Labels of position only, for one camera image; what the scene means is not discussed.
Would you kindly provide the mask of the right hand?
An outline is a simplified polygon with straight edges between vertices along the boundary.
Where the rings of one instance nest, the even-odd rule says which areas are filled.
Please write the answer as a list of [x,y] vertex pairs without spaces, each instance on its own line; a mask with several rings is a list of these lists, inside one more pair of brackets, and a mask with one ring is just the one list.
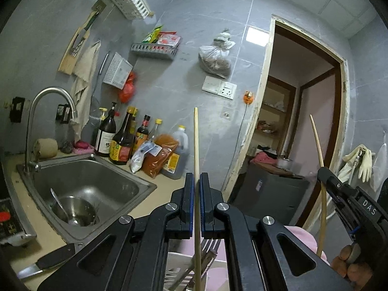
[[347,280],[353,290],[378,290],[380,283],[374,275],[380,265],[365,262],[361,255],[356,259],[358,250],[357,244],[346,245],[333,259],[331,268]]

